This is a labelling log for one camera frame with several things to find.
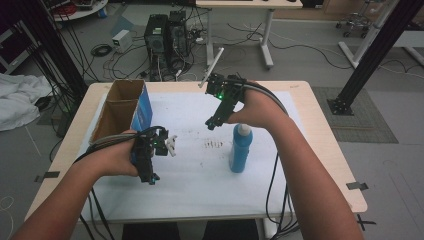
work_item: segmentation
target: hand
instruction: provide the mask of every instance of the hand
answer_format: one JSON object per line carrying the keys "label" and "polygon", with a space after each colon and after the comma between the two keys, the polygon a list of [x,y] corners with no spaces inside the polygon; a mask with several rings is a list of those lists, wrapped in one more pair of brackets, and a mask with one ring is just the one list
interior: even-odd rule
{"label": "hand", "polygon": [[233,113],[227,123],[245,123],[252,127],[261,127],[270,131],[288,118],[281,108],[267,95],[247,89],[244,97],[244,107]]}
{"label": "hand", "polygon": [[[135,131],[128,130],[124,133],[135,133]],[[76,164],[81,163],[84,167],[89,167],[99,178],[115,175],[138,176],[137,169],[130,162],[133,144],[134,139],[131,139],[106,147],[91,153]]]}

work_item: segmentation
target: black pole base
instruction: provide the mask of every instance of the black pole base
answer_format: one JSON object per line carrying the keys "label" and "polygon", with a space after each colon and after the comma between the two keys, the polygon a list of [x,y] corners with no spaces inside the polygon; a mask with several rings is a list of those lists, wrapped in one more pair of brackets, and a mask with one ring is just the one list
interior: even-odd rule
{"label": "black pole base", "polygon": [[327,104],[330,107],[333,115],[354,116],[352,108],[343,103],[340,99],[327,99]]}

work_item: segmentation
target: person's left arm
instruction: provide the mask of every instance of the person's left arm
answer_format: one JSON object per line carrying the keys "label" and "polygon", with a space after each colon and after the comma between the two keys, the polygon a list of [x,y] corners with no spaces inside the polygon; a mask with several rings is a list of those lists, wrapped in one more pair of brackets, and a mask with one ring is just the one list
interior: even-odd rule
{"label": "person's left arm", "polygon": [[102,176],[137,176],[130,162],[132,141],[94,152],[73,164],[58,186],[12,239],[69,239],[94,183]]}

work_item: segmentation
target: person's right arm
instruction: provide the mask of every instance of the person's right arm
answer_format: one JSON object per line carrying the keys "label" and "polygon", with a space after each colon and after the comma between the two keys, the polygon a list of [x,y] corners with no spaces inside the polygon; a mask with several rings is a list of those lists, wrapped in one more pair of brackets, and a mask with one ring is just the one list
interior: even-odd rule
{"label": "person's right arm", "polygon": [[228,123],[265,128],[273,137],[304,239],[363,239],[340,189],[306,139],[266,95],[246,90],[242,110]]}

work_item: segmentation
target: blue bottle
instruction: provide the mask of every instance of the blue bottle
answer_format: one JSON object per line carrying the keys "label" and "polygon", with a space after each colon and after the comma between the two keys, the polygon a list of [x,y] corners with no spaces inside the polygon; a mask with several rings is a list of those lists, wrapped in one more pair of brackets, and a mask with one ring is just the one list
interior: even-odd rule
{"label": "blue bottle", "polygon": [[233,130],[233,147],[230,155],[230,169],[241,173],[246,165],[249,147],[253,140],[253,133],[247,124],[237,124]]}

